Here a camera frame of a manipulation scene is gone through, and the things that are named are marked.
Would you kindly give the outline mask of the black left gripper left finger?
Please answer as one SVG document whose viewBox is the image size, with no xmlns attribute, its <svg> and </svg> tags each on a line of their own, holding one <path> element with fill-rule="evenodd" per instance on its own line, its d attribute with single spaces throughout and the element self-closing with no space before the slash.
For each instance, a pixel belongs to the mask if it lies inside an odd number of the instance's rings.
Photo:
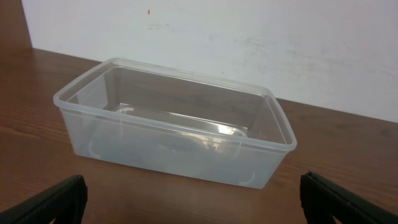
<svg viewBox="0 0 398 224">
<path fill-rule="evenodd" d="M 87 200 L 84 177 L 73 175 L 1 212 L 1 223 L 80 224 Z"/>
</svg>

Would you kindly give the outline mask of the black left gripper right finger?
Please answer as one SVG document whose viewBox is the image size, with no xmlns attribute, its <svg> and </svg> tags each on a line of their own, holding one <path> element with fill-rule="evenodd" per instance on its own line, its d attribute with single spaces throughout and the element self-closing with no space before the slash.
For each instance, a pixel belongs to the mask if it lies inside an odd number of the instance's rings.
<svg viewBox="0 0 398 224">
<path fill-rule="evenodd" d="M 397 223 L 397 215 L 314 172 L 300 178 L 300 201 L 308 224 Z"/>
</svg>

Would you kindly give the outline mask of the clear plastic container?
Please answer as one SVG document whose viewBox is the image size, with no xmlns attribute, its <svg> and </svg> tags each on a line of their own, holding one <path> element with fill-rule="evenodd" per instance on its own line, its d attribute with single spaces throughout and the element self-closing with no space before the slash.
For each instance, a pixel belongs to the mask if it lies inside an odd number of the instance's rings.
<svg viewBox="0 0 398 224">
<path fill-rule="evenodd" d="M 109 59 L 53 97 L 76 155 L 262 189 L 297 140 L 262 86 Z"/>
</svg>

